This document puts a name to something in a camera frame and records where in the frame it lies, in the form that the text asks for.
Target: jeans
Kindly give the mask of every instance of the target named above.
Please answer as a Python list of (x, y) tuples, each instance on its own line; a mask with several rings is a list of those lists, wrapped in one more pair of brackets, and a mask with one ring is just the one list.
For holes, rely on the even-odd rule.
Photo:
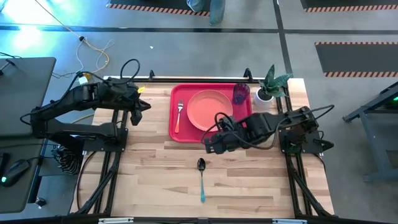
[[(205, 5), (205, 0), (187, 0), (188, 6), (194, 12), (200, 12)], [(211, 0), (210, 4), (210, 25), (219, 24), (224, 18), (225, 0)]]

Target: computer mouse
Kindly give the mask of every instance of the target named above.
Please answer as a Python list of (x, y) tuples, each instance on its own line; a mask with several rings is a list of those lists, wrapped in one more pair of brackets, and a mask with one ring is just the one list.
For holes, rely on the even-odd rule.
[(8, 170), (6, 170), (1, 177), (0, 184), (3, 187), (11, 187), (13, 186), (19, 179), (24, 175), (24, 173), (29, 169), (30, 164), (25, 159), (20, 159), (15, 161), (13, 165), (10, 166)]

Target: pink plate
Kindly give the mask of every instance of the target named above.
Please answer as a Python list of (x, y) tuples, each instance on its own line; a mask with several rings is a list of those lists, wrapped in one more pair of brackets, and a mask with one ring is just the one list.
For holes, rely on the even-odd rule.
[[(223, 112), (228, 116), (233, 114), (233, 107), (231, 100), (226, 95), (215, 90), (203, 90), (194, 95), (188, 102), (188, 119), (191, 123), (206, 131), (212, 125), (214, 125), (214, 116)], [(216, 131), (217, 127), (214, 127), (210, 131)]]

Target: concrete floor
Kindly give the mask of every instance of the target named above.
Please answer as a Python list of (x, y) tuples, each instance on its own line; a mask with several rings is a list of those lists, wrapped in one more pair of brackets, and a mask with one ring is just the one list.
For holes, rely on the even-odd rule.
[[(21, 1), (25, 4), (9, 1), (0, 14), (0, 26), (59, 25), (34, 1), (18, 2)], [(107, 9), (107, 0), (40, 2), (68, 26), (210, 28), (205, 17)], [(285, 29), (398, 30), (396, 10), (305, 13), (300, 0), (279, 0), (279, 4)], [(277, 29), (273, 1), (227, 0), (225, 19), (215, 28)], [(107, 50), (111, 60), (100, 75), (117, 75), (129, 58), (141, 61), (139, 75), (148, 75), (149, 70), (154, 70), (158, 75), (168, 76), (240, 77), (249, 67), (255, 77), (263, 77), (272, 64), (276, 65), (277, 73), (285, 72), (279, 34), (97, 31), (79, 34), (98, 47), (104, 47), (109, 39), (116, 42)], [(20, 31), (0, 30), (0, 40), (2, 52), (21, 57), (55, 57), (57, 73), (74, 72), (80, 67), (75, 57), (79, 42), (69, 32), (42, 32), (32, 26), (22, 26)], [(311, 106), (336, 105), (319, 122), (325, 139), (335, 143), (335, 147), (325, 153), (325, 164), (333, 206), (340, 217), (392, 223), (398, 220), (398, 182), (363, 182), (364, 174), (376, 171), (366, 135), (359, 120), (345, 124), (341, 119), (397, 79), (326, 78), (314, 42), (397, 40), (398, 35), (286, 35), (293, 73), (305, 79)], [(96, 52), (82, 47), (79, 55), (87, 70), (95, 69)], [(70, 81), (71, 78), (52, 78), (45, 103), (61, 97)], [(62, 116), (61, 120), (73, 121), (90, 113), (92, 111), (74, 112)], [(35, 205), (28, 205), (21, 213), (0, 215), (0, 220), (67, 214), (75, 181), (76, 177), (45, 177), (39, 197), (53, 206), (39, 210)]]

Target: wooden table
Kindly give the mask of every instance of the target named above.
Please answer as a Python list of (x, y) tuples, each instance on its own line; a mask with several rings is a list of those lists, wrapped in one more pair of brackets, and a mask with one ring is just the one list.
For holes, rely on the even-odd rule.
[[(152, 108), (143, 112), (138, 126), (133, 127), (128, 122), (129, 137), (119, 166), (112, 216), (294, 217), (285, 156), (279, 145), (269, 151), (240, 149), (216, 155), (207, 154), (201, 144), (174, 142), (169, 137), (169, 108), (170, 93), (177, 84), (142, 85), (146, 89), (141, 99)], [(253, 98), (258, 85), (250, 86)], [(294, 110), (309, 106), (303, 79), (290, 79), (289, 91)], [(253, 112), (264, 112), (256, 105), (252, 108)], [(275, 101), (269, 112), (277, 113)], [(93, 124), (110, 122), (111, 117), (111, 110), (96, 110)], [(269, 145), (272, 137), (264, 145)], [(100, 152), (93, 156), (84, 171), (80, 185), (81, 203), (98, 185), (103, 156)], [(200, 157), (206, 160), (203, 173), (205, 203), (200, 202), (200, 173), (197, 171)], [(333, 213), (322, 163), (312, 154), (302, 157), (308, 188), (324, 208)], [(101, 211), (107, 195), (106, 190)], [(300, 208), (304, 211), (300, 190), (298, 195)], [(75, 210), (74, 202), (71, 212)]]

